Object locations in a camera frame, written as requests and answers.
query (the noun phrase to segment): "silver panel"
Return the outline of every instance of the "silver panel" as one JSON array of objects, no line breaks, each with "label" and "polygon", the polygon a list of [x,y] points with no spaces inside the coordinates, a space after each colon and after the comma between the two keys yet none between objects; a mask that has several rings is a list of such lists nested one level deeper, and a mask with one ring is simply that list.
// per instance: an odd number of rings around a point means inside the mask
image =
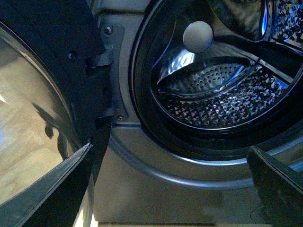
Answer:
[{"label": "silver panel", "polygon": [[108,149],[96,182],[94,215],[118,223],[264,223],[255,188],[208,191],[155,180]]}]

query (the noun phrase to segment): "white ball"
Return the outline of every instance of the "white ball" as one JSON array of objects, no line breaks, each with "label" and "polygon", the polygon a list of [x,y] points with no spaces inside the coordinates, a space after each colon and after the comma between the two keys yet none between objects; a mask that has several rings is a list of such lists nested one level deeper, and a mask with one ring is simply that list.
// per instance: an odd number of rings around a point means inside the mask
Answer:
[{"label": "white ball", "polygon": [[214,32],[208,23],[196,21],[184,31],[183,44],[192,53],[201,53],[208,49],[214,39]]}]

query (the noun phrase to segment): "screw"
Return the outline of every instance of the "screw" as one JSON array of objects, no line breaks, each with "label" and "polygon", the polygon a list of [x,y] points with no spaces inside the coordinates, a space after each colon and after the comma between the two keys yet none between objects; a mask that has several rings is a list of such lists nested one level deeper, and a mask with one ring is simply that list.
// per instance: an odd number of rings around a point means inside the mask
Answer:
[{"label": "screw", "polygon": [[110,26],[107,26],[107,27],[104,28],[104,33],[106,35],[110,35],[110,34],[112,34],[112,32],[113,32],[113,30]]},{"label": "screw", "polygon": [[69,54],[67,55],[67,57],[68,57],[69,60],[74,60],[75,57],[76,57],[76,55],[73,52],[69,52]]}]

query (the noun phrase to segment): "washing machine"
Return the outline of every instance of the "washing machine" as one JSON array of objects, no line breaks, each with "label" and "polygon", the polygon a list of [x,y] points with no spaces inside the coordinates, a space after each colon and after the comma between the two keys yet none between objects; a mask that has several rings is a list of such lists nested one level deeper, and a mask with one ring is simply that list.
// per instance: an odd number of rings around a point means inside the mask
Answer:
[{"label": "washing machine", "polygon": [[262,150],[301,171],[302,7],[92,2],[103,41],[117,48],[97,221],[268,223],[246,154]]},{"label": "washing machine", "polygon": [[269,222],[246,156],[303,170],[301,1],[0,5],[4,226]]}]

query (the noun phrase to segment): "door glass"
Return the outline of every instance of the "door glass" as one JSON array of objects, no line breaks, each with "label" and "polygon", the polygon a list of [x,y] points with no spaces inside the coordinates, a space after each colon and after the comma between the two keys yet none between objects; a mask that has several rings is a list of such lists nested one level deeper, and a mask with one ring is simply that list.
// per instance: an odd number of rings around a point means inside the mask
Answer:
[{"label": "door glass", "polygon": [[0,204],[72,155],[74,134],[49,74],[0,28]]}]

